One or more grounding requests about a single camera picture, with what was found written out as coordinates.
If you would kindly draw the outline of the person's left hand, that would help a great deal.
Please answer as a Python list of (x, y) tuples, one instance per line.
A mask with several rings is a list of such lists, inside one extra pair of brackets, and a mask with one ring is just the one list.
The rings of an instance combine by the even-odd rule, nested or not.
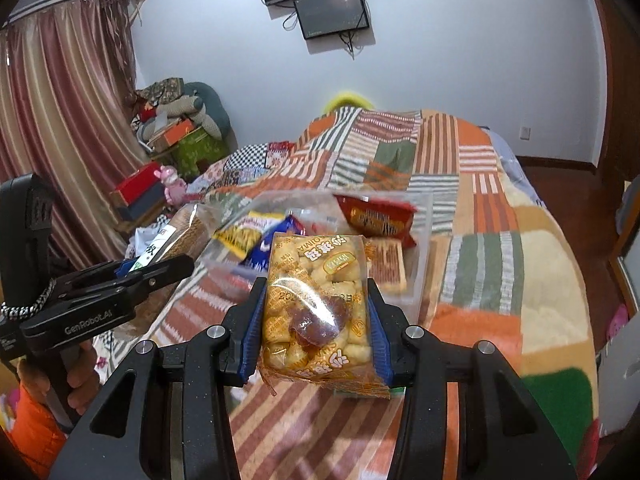
[[(83, 341), (79, 348), (78, 359), (67, 374), (67, 382), (72, 388), (67, 402), (79, 415), (82, 415), (98, 394), (101, 383), (94, 369), (98, 355), (92, 341)], [(39, 404), (46, 404), (46, 394), (50, 390), (50, 380), (47, 375), (38, 367), (29, 364), (25, 358), (17, 363), (17, 375), (30, 397)]]

